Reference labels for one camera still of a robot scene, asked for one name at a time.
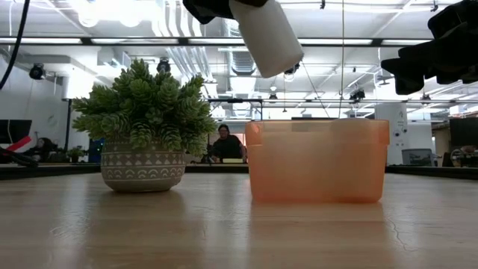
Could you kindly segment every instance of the translucent orange container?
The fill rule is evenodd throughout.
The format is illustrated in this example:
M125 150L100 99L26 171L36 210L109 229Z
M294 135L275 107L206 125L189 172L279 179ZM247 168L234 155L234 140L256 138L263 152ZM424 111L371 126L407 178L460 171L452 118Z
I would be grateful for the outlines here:
M388 121L261 121L246 124L252 197L261 202L377 202Z

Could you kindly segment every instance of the wooden table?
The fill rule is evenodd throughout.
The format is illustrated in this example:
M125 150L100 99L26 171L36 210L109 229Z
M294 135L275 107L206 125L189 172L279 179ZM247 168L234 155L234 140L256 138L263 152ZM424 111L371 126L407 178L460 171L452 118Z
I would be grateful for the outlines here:
M256 205L247 174L160 194L100 175L0 182L0 262L41 268L477 268L478 184L389 175L375 205Z

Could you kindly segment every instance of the red object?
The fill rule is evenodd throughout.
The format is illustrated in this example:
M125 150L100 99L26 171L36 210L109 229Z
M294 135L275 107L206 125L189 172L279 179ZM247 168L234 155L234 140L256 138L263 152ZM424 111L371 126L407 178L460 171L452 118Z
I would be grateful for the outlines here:
M17 149L23 147L24 145L30 143L30 141L31 141L31 138L30 138L29 136L26 136L26 137L20 139L20 141L11 144L11 145L7 148L7 150L10 150L10 151L13 151L13 152L14 152L15 150L17 150Z

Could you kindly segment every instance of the plant pot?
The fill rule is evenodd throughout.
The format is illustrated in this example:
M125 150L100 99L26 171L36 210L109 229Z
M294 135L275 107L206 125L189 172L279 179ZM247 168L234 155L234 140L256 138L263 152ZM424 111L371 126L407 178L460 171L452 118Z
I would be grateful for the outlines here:
M102 150L102 176L114 191L168 191L181 181L185 167L184 152L162 149L159 141L133 149L128 140L106 140Z

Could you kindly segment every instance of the white bottle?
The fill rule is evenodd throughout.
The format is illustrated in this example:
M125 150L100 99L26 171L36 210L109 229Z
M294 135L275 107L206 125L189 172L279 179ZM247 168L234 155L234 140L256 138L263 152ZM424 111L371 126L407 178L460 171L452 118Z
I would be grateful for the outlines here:
M229 0L229 7L262 77L278 75L302 60L302 46L276 0L262 7Z

